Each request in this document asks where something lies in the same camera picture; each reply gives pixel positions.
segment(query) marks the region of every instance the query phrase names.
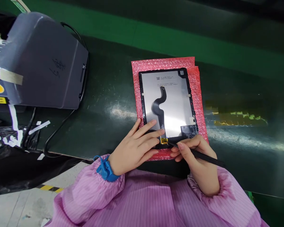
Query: striped pink sleeve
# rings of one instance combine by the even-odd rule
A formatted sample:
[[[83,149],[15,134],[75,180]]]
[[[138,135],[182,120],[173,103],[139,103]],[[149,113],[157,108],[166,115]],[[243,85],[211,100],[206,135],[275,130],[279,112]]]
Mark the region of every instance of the striped pink sleeve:
[[[55,197],[54,215],[47,226],[82,226],[96,210],[103,209],[124,189],[124,175],[115,182],[105,181],[96,173],[99,166],[100,159],[86,166],[75,183]]]
[[[201,202],[232,226],[268,226],[230,172],[218,167],[218,179],[220,192],[213,197],[203,194],[191,174],[188,175],[187,181]]]

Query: green workbench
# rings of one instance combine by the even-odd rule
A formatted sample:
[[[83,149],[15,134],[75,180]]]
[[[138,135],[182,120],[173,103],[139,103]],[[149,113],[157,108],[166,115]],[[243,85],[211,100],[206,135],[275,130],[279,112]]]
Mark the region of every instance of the green workbench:
[[[76,28],[90,52],[84,101],[49,151],[83,159],[111,153],[137,117],[131,61],[195,56],[209,142],[218,158],[244,190],[284,198],[284,24],[208,11],[190,1],[179,1],[174,14],[175,1],[152,1],[164,10],[141,16],[131,13],[129,2],[118,3],[127,9],[120,15],[114,4],[25,1],[32,11]],[[163,20],[162,12],[172,20]],[[51,122],[41,130],[38,149],[69,113],[37,109],[36,121]],[[31,114],[30,108],[19,113],[19,124],[26,125]],[[8,114],[0,118],[9,120]],[[141,168],[178,177],[189,171],[185,162],[172,160]]]
[[[90,50],[86,94],[79,110],[52,139],[49,151],[93,159],[111,153],[137,118],[131,61],[171,56],[84,39]],[[245,190],[284,198],[284,82],[198,61],[196,65],[209,142],[218,158]],[[41,130],[38,149],[69,112],[37,109],[36,121],[51,122]],[[240,112],[255,117],[243,118]],[[26,125],[31,113],[31,109],[19,113],[19,124]],[[224,120],[234,125],[223,126]],[[189,171],[185,162],[173,160],[148,162],[141,168],[178,177]]]

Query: yellow black hazard tape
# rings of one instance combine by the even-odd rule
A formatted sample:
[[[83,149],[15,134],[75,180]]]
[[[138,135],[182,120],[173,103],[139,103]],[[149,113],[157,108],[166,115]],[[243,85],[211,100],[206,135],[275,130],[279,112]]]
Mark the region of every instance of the yellow black hazard tape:
[[[37,186],[36,188],[39,188],[41,190],[44,190],[44,191],[53,191],[53,192],[56,192],[56,193],[59,193],[61,191],[63,191],[64,188],[58,188],[58,187],[54,187],[54,186],[51,186],[51,185],[45,185],[45,184],[41,184],[39,186]]]

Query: stylus pen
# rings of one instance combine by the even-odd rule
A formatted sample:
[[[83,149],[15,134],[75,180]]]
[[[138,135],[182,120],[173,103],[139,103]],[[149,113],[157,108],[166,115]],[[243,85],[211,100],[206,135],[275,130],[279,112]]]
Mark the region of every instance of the stylus pen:
[[[174,146],[176,148],[179,148],[177,144],[173,144],[173,143],[170,143],[170,142],[168,142],[168,144],[170,144],[170,145],[172,145],[172,146]],[[215,164],[217,166],[225,168],[225,163],[224,162],[219,161],[219,160],[217,160],[215,158],[212,158],[212,157],[210,157],[210,156],[208,156],[206,154],[203,154],[201,152],[198,152],[196,150],[193,150],[193,149],[190,149],[190,150],[192,151],[192,154],[195,156],[195,158],[199,158],[199,159],[202,159],[202,160],[207,161],[209,163],[212,163],[212,164]]]

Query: tablet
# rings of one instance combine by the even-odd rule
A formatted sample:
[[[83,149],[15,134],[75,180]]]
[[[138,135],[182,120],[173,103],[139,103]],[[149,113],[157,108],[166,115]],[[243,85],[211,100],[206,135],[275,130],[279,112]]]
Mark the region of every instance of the tablet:
[[[198,134],[186,68],[139,72],[139,83],[144,124],[156,119],[149,132],[165,129],[156,149]]]

